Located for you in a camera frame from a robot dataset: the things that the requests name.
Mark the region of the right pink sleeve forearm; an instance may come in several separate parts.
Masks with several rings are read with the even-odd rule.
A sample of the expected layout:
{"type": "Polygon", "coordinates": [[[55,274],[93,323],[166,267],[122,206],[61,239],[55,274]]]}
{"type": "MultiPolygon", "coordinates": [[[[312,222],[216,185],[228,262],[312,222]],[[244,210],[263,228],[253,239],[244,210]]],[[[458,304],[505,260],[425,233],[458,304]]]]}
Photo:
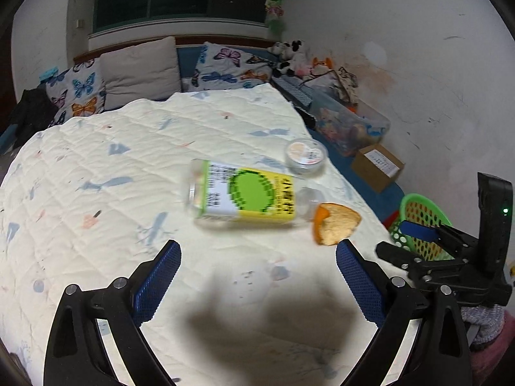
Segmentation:
{"type": "Polygon", "coordinates": [[[504,328],[486,348],[471,353],[473,385],[514,385],[514,317],[504,313],[504,328]]]}

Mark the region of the right gloved hand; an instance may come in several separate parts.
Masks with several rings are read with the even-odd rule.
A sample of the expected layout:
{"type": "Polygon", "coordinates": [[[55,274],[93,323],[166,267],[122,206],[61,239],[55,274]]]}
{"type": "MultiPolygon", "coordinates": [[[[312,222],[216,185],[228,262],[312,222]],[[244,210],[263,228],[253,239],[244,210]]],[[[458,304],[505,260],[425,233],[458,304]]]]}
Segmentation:
{"type": "Polygon", "coordinates": [[[504,328],[504,309],[499,305],[487,307],[462,307],[461,316],[465,324],[469,345],[491,343],[504,328]]]}

